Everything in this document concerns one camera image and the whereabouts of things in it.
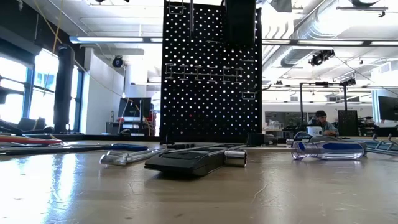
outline security camera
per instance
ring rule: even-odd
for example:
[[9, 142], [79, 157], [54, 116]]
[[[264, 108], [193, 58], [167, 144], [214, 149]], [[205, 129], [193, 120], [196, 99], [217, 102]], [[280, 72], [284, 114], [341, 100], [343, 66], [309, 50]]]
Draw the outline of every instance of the security camera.
[[123, 59], [121, 55], [117, 55], [114, 57], [113, 62], [112, 62], [113, 67], [115, 68], [120, 68], [123, 66]]

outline ceiling spotlight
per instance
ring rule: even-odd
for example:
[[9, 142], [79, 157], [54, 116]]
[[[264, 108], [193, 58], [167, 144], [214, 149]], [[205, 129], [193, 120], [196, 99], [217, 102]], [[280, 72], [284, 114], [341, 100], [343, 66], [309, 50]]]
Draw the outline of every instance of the ceiling spotlight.
[[348, 86], [348, 85], [356, 85], [356, 80], [355, 78], [350, 78], [346, 81], [340, 82], [341, 86]]
[[309, 64], [312, 66], [319, 66], [323, 62], [326, 62], [329, 60], [330, 57], [335, 56], [335, 51], [334, 50], [321, 50], [319, 52], [316, 52], [312, 55], [312, 58], [308, 61]]
[[121, 55], [117, 55], [114, 57], [113, 62], [112, 62], [113, 67], [115, 68], [120, 68], [123, 66], [123, 59]]

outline black speaker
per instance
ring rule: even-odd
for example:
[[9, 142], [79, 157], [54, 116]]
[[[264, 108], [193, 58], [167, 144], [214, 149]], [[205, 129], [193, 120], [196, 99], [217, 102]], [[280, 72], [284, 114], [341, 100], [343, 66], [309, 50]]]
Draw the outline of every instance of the black speaker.
[[227, 41], [231, 44], [253, 45], [256, 22], [256, 0], [226, 0]]

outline desk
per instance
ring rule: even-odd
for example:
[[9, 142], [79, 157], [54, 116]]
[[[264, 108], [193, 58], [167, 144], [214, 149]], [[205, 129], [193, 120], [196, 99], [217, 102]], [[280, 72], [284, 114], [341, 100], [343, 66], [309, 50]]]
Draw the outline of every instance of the desk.
[[255, 150], [245, 169], [176, 180], [144, 162], [106, 167], [102, 154], [0, 156], [0, 223], [398, 223], [390, 156], [300, 162]]

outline red object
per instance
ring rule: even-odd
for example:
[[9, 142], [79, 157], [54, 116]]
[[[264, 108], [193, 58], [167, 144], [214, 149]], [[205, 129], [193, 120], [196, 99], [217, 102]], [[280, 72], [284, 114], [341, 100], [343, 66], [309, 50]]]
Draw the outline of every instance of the red object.
[[62, 143], [62, 140], [56, 139], [34, 139], [34, 138], [23, 138], [23, 137], [13, 137], [13, 136], [1, 136], [0, 142], [16, 142], [22, 144], [58, 144]]

